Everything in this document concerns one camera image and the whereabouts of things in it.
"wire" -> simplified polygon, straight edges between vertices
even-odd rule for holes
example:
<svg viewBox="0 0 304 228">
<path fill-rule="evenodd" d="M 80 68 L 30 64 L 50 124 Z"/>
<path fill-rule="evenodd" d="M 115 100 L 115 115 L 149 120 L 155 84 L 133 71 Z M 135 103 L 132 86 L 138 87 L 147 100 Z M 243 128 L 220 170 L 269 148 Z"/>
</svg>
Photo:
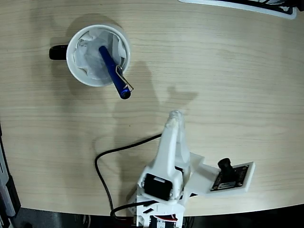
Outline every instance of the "wire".
<svg viewBox="0 0 304 228">
<path fill-rule="evenodd" d="M 107 187 L 107 185 L 106 185 L 106 183 L 105 183 L 105 181 L 104 181 L 104 179 L 103 179 L 103 177 L 101 176 L 101 173 L 100 173 L 100 171 L 99 171 L 99 168 L 98 168 L 98 159 L 100 159 L 102 156 L 104 156 L 104 155 L 106 155 L 106 154 L 109 154 L 109 153 L 118 152 L 118 151 L 123 151 L 123 150 L 130 149 L 130 148 L 132 148 L 132 147 L 135 147 L 135 146 L 142 145 L 142 144 L 144 144 L 144 143 L 147 143 L 147 142 L 149 142 L 149 141 L 152 141 L 152 140 L 154 140 L 154 139 L 157 139 L 157 138 L 161 137 L 161 135 L 162 135 L 162 134 L 158 134 L 158 135 L 156 135 L 156 136 L 153 136 L 153 137 L 148 138 L 148 139 L 145 139 L 145 140 L 143 140 L 143 141 L 134 143 L 134 144 L 132 144 L 132 145 L 128 145 L 128 146 L 120 147 L 120 148 L 117 148 L 117 149 L 105 151 L 105 152 L 99 154 L 99 155 L 95 158 L 95 169 L 96 169 L 96 172 L 97 172 L 97 174 L 98 174 L 98 176 L 99 176 L 99 179 L 101 180 L 101 182 L 102 182 L 102 184 L 103 184 L 103 186 L 104 186 L 104 190 L 105 190 L 105 192 L 106 192 L 106 194 L 107 194 L 107 196 L 108 196 L 111 210 L 114 210 L 113 200 L 112 200 L 112 197 L 111 197 L 111 193 L 110 193 L 110 191 L 109 191 L 109 189 L 108 189 L 108 187 Z"/>
<path fill-rule="evenodd" d="M 176 218 L 165 218 L 165 217 L 157 216 L 157 215 L 153 215 L 153 216 L 157 219 L 161 219 L 161 220 L 164 220 L 164 221 L 167 221 L 167 222 L 176 222 L 177 221 Z"/>
<path fill-rule="evenodd" d="M 190 225 L 190 228 L 192 228 L 193 227 L 193 224 L 194 224 L 194 219 L 195 219 L 195 217 L 192 217 L 192 223 L 191 223 L 191 225 Z"/>
<path fill-rule="evenodd" d="M 91 216 L 88 215 L 88 217 L 89 217 L 89 222 L 88 222 L 88 224 L 87 224 L 87 228 L 90 228 L 90 226 L 91 226 Z"/>
<path fill-rule="evenodd" d="M 115 213 L 118 212 L 118 211 L 120 211 L 120 210 L 123 210 L 123 209 L 132 208 L 132 207 L 137 207 L 137 206 L 141 206 L 141 205 L 144 205 L 145 207 L 147 207 L 147 206 L 149 206 L 149 205 L 151 205 L 151 204 L 154 204 L 154 203 L 157 203 L 157 201 L 155 201 L 155 200 L 149 200 L 149 201 L 144 201 L 144 202 L 130 203 L 130 204 L 122 205 L 122 206 L 120 206 L 120 207 L 117 207 L 117 208 L 111 210 L 110 216 L 111 216 L 112 218 L 114 218 L 114 221 L 115 221 L 117 224 L 119 224 L 120 226 L 127 226 L 127 227 L 133 228 L 133 227 L 136 227 L 136 225 L 134 225 L 134 226 L 133 226 L 133 225 L 127 225 L 127 224 L 124 224 L 124 223 L 119 222 L 119 221 L 116 219 Z"/>
<path fill-rule="evenodd" d="M 270 0 L 266 0 L 266 1 L 263 1 L 263 2 L 261 2 L 262 4 L 266 4 L 266 3 L 268 3 Z"/>
</svg>

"white object edge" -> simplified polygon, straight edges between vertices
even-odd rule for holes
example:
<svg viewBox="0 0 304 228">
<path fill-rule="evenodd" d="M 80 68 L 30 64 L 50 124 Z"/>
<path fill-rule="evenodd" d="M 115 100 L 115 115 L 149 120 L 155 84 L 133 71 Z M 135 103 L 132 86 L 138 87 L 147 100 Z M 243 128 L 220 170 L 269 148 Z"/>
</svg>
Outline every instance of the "white object edge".
<svg viewBox="0 0 304 228">
<path fill-rule="evenodd" d="M 235 8 L 240 10 L 248 10 L 252 12 L 258 12 L 258 13 L 264 13 L 272 16 L 277 16 L 285 19 L 295 19 L 296 17 L 296 8 L 293 8 L 292 14 L 285 14 L 281 12 L 277 12 L 274 10 L 264 9 L 260 7 L 255 6 L 248 6 L 244 4 L 239 3 L 233 3 L 233 2 L 226 2 L 226 1 L 217 1 L 217 0 L 179 0 L 180 2 L 185 3 L 196 3 L 196 4 L 204 4 L 204 5 L 211 5 L 211 6 L 223 6 L 228 8 Z"/>
</svg>

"robotic arm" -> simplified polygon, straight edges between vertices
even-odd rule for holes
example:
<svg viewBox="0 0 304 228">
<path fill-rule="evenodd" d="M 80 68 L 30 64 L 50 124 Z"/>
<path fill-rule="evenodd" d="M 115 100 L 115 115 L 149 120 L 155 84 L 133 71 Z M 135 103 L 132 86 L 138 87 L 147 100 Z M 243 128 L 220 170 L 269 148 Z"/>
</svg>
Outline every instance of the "robotic arm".
<svg viewBox="0 0 304 228">
<path fill-rule="evenodd" d="M 185 139 L 184 117 L 179 111 L 169 114 L 156 157 L 148 164 L 129 203 L 155 200 L 149 206 L 130 208 L 136 225 L 144 228 L 182 228 L 183 214 L 192 195 L 216 196 L 246 192 L 255 164 L 231 166 L 222 159 L 219 168 L 204 164 L 205 158 L 190 153 Z"/>
</svg>

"pen clip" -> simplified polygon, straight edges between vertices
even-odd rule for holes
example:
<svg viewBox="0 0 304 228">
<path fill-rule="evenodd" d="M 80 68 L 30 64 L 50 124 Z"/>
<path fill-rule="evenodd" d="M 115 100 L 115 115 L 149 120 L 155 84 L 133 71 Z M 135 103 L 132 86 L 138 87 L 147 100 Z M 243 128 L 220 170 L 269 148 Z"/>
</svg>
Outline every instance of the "pen clip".
<svg viewBox="0 0 304 228">
<path fill-rule="evenodd" d="M 122 81 L 125 83 L 125 88 L 129 86 L 131 88 L 130 92 L 134 90 L 133 86 L 130 85 L 130 83 L 124 78 L 123 76 L 123 69 L 121 66 L 117 65 L 115 68 L 116 74 L 122 79 Z"/>
</svg>

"black cable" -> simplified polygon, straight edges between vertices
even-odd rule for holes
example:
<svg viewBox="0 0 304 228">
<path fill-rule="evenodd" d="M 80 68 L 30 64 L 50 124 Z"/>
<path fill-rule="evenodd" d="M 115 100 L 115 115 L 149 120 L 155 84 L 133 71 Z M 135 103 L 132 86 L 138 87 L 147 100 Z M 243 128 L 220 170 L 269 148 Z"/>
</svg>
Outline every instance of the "black cable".
<svg viewBox="0 0 304 228">
<path fill-rule="evenodd" d="M 192 223 L 191 223 L 191 225 L 190 225 L 190 228 L 192 228 L 192 227 L 193 227 L 193 224 L 194 224 L 194 219 L 195 219 L 195 217 L 193 216 L 193 217 L 192 217 L 192 220 L 191 220 L 191 221 L 192 221 Z"/>
<path fill-rule="evenodd" d="M 116 216 L 115 213 L 118 212 L 118 211 L 120 211 L 120 210 L 127 209 L 127 208 L 132 208 L 132 207 L 137 207 L 137 206 L 141 206 L 141 205 L 144 205 L 144 206 L 147 207 L 147 206 L 149 206 L 151 204 L 154 204 L 154 203 L 157 203 L 157 201 L 155 201 L 155 200 L 149 200 L 149 201 L 144 201 L 144 202 L 130 203 L 130 204 L 122 205 L 120 207 L 117 207 L 117 208 L 111 210 L 110 216 L 112 218 L 115 218 L 115 216 Z"/>
<path fill-rule="evenodd" d="M 108 196 L 109 203 L 110 203 L 110 208 L 111 208 L 111 212 L 114 211 L 113 201 L 112 201 L 111 193 L 110 193 L 110 191 L 109 191 L 109 189 L 108 189 L 108 187 L 107 187 L 107 185 L 106 185 L 106 183 L 105 183 L 105 181 L 104 181 L 104 179 L 103 179 L 103 177 L 101 176 L 101 173 L 100 173 L 100 171 L 99 171 L 99 168 L 98 168 L 98 159 L 101 158 L 102 156 L 106 155 L 106 154 L 109 154 L 109 153 L 113 153 L 113 152 L 117 152 L 117 151 L 123 151 L 123 150 L 126 150 L 126 149 L 130 149 L 130 148 L 132 148 L 132 147 L 135 147 L 135 146 L 139 146 L 139 145 L 145 144 L 145 143 L 147 143 L 147 142 L 149 142 L 149 141 L 152 141 L 152 140 L 154 140 L 154 139 L 157 139 L 157 138 L 161 137 L 161 135 L 162 135 L 162 134 L 158 134 L 158 135 L 155 135 L 155 136 L 153 136 L 153 137 L 151 137 L 151 138 L 145 139 L 145 140 L 143 140 L 143 141 L 134 143 L 134 144 L 132 144 L 132 145 L 128 145 L 128 146 L 120 147 L 120 148 L 117 148 L 117 149 L 112 149 L 112 150 L 109 150 L 109 151 L 105 151 L 105 152 L 99 154 L 99 155 L 95 158 L 95 169 L 96 169 L 96 172 L 97 172 L 97 174 L 98 174 L 98 176 L 99 176 L 99 179 L 101 180 L 101 182 L 102 182 L 102 184 L 103 184 L 103 186 L 104 186 L 105 192 L 106 192 L 106 194 L 107 194 L 107 196 Z"/>
<path fill-rule="evenodd" d="M 261 2 L 262 4 L 266 4 L 267 2 L 269 2 L 270 0 L 266 0 L 266 1 L 263 1 Z"/>
</svg>

